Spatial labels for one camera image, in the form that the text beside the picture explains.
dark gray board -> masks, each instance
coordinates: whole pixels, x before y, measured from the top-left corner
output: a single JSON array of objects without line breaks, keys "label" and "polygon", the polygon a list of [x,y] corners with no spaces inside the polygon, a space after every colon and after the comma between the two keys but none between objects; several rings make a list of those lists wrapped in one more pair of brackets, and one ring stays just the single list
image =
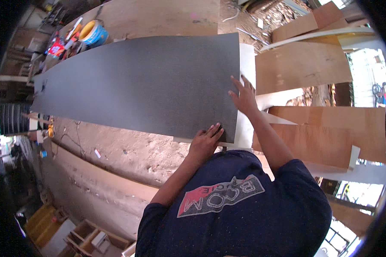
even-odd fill
[{"label": "dark gray board", "polygon": [[35,77],[32,111],[193,138],[220,122],[233,143],[238,33],[143,37],[99,46]]}]

printed logo on shirt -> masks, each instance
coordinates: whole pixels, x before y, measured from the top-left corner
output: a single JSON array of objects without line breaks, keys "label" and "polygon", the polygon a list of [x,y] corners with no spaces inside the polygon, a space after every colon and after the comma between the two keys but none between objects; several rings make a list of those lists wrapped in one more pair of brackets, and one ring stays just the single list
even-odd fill
[{"label": "printed logo on shirt", "polygon": [[181,201],[177,217],[220,212],[225,205],[234,205],[246,198],[263,193],[265,189],[259,179],[249,175],[245,179],[233,177],[230,182],[201,186],[186,192]]}]

dirt floor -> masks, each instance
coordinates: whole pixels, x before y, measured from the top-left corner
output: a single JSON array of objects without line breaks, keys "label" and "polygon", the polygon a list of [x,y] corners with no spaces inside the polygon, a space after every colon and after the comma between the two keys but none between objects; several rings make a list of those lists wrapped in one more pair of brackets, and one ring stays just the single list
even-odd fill
[{"label": "dirt floor", "polygon": [[[257,22],[248,13],[240,13],[238,17],[222,22],[236,13],[234,2],[221,0],[219,34],[237,32],[238,27],[270,42],[271,31],[294,18],[293,12],[279,3],[266,13],[259,10],[253,15],[264,19],[263,30],[257,27]],[[240,42],[253,44],[256,49],[262,47],[261,43],[242,32]],[[173,142],[171,136],[61,117],[54,119],[55,143],[109,172],[155,187],[160,187],[179,167],[190,145]],[[47,141],[44,145],[51,152],[49,144]],[[100,158],[95,154],[95,149],[100,153]],[[51,190],[55,204],[62,206],[74,223],[86,218],[127,239],[137,238],[145,202],[133,201],[129,210],[129,201],[123,195],[108,192],[98,181],[88,181],[86,178],[72,180],[72,171],[61,167],[57,158],[53,160],[49,155],[44,159],[37,158],[36,161],[39,163],[36,173],[42,186]]]}]

paint bucket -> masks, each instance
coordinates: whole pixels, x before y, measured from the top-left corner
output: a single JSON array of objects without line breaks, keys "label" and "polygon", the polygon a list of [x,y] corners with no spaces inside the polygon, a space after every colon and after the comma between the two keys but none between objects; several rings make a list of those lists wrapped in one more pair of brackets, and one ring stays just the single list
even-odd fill
[{"label": "paint bucket", "polygon": [[40,156],[41,158],[47,157],[47,151],[46,150],[40,151]]},{"label": "paint bucket", "polygon": [[90,47],[97,47],[104,44],[109,33],[98,20],[92,20],[81,30],[78,40]]}]

navy blue t-shirt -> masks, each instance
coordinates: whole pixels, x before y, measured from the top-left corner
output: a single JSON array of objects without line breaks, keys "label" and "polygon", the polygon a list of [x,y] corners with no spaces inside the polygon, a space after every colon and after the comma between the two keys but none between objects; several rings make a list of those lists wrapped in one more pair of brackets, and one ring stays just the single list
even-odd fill
[{"label": "navy blue t-shirt", "polygon": [[136,256],[313,256],[329,202],[300,160],[274,176],[248,151],[214,154],[169,208],[144,209]]}]

